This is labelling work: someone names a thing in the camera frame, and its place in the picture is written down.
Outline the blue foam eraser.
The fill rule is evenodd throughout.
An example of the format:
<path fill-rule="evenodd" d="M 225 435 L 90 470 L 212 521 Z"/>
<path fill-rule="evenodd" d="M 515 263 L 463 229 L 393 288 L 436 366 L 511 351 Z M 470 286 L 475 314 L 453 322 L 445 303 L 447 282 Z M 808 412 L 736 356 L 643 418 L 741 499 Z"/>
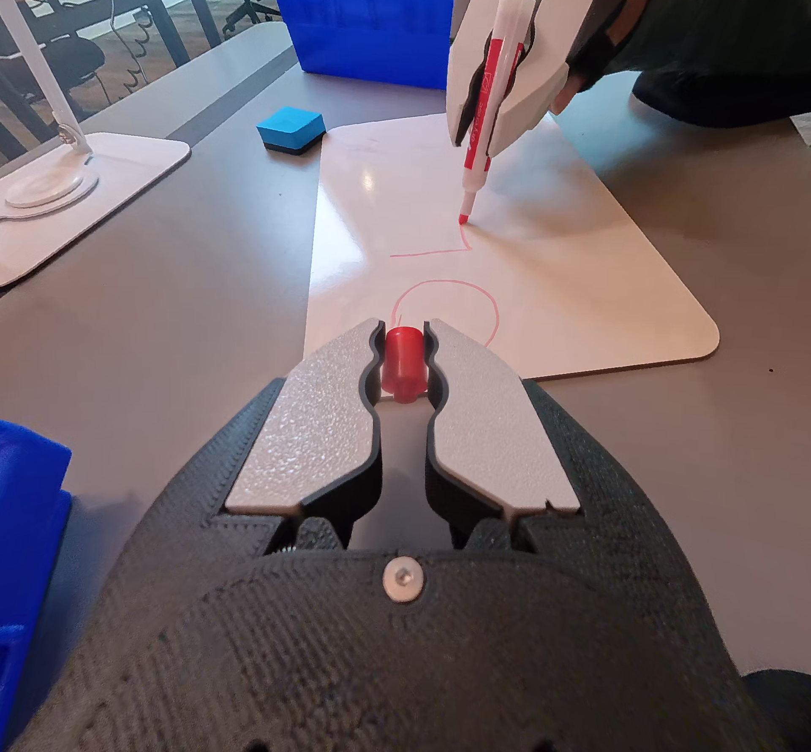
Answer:
<path fill-rule="evenodd" d="M 326 134 L 321 114 L 284 107 L 261 121 L 257 131 L 265 149 L 287 155 L 302 155 Z"/>

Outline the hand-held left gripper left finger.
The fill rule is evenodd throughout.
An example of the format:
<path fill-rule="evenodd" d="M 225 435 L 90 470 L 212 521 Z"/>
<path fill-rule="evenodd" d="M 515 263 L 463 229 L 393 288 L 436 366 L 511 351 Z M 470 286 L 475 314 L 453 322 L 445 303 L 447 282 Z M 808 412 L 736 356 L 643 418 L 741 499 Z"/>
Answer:
<path fill-rule="evenodd" d="M 322 517 L 351 532 L 372 510 L 384 341 L 384 323 L 367 319 L 290 371 L 225 501 L 229 514 Z"/>

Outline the red whiteboard marker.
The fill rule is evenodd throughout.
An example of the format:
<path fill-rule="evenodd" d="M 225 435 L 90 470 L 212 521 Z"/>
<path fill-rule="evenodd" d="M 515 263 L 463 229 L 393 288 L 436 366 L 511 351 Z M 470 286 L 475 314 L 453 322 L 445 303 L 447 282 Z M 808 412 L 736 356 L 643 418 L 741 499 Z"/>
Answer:
<path fill-rule="evenodd" d="M 486 183 L 495 119 L 523 51 L 534 7 L 534 0 L 500 0 L 497 6 L 464 161 L 461 225 L 470 219 L 476 195 Z"/>

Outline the blue plastic bin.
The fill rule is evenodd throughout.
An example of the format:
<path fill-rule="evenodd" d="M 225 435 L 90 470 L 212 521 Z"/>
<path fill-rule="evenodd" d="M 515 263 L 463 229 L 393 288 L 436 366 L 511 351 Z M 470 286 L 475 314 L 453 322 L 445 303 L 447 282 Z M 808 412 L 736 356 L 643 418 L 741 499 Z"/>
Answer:
<path fill-rule="evenodd" d="M 453 0 L 277 0 L 302 70 L 443 90 Z"/>
<path fill-rule="evenodd" d="M 1 736 L 71 507 L 62 489 L 71 451 L 1 423 Z"/>

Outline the red marker cap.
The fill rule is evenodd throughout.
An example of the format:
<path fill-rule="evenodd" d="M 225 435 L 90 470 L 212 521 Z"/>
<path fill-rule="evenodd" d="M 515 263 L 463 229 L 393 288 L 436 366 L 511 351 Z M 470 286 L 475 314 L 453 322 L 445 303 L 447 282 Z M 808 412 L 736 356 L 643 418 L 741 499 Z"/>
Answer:
<path fill-rule="evenodd" d="M 399 326 L 386 334 L 381 388 L 400 404 L 410 404 L 427 391 L 427 366 L 421 330 Z"/>

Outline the small white whiteboard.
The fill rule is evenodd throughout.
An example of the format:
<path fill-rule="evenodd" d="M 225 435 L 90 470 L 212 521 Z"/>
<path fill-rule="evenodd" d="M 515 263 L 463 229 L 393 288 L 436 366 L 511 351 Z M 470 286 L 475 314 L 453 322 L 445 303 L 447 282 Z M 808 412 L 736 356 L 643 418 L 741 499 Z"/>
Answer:
<path fill-rule="evenodd" d="M 303 353 L 369 318 L 439 318 L 521 377 L 700 360 L 715 322 L 549 117 L 495 158 L 460 225 L 444 115 L 322 140 Z"/>

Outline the person's right forearm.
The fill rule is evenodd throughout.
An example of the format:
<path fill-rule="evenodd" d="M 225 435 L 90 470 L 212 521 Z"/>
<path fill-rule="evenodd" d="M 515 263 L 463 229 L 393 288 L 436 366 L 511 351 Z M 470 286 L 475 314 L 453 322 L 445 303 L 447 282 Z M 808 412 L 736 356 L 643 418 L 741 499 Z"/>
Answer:
<path fill-rule="evenodd" d="M 810 69 L 810 0 L 647 0 L 607 67 L 704 75 Z"/>

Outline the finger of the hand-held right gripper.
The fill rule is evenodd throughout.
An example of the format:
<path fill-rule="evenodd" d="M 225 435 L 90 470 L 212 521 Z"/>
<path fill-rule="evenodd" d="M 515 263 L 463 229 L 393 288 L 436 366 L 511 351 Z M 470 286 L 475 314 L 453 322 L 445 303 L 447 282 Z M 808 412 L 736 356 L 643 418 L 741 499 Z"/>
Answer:
<path fill-rule="evenodd" d="M 496 115 L 488 154 L 496 157 L 545 116 L 568 75 L 566 59 L 593 0 L 541 0 L 531 48 L 517 65 L 511 91 Z"/>
<path fill-rule="evenodd" d="M 478 101 L 486 49 L 500 0 L 453 0 L 446 116 L 453 146 L 460 147 Z"/>

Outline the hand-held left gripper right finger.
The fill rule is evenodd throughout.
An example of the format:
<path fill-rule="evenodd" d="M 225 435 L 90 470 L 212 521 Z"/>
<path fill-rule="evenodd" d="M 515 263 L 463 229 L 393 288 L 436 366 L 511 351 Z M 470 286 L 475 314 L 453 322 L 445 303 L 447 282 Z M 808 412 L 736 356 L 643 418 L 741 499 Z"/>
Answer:
<path fill-rule="evenodd" d="M 433 407 L 425 493 L 453 537 L 468 538 L 484 519 L 513 530 L 524 517 L 578 513 L 570 463 L 520 376 L 439 318 L 425 322 L 424 340 Z"/>

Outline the person's right hand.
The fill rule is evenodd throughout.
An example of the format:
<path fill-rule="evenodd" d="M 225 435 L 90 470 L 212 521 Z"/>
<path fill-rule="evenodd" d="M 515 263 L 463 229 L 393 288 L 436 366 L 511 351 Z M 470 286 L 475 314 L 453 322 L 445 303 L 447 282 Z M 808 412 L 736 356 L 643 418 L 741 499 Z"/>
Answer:
<path fill-rule="evenodd" d="M 612 22 L 594 35 L 575 57 L 565 85 L 550 106 L 553 115 L 560 115 L 576 94 L 590 89 L 602 78 L 611 60 L 638 26 L 647 1 L 623 0 Z"/>

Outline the white metal document stand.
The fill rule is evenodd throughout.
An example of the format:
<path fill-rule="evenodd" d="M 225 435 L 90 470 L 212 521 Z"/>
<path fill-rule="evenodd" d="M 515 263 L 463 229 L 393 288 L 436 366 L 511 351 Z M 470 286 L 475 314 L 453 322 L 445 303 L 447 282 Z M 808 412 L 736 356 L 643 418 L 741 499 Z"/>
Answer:
<path fill-rule="evenodd" d="M 1 10 L 62 142 L 1 179 L 1 287 L 9 288 L 187 161 L 191 149 L 119 133 L 86 136 L 15 1 L 1 0 Z"/>

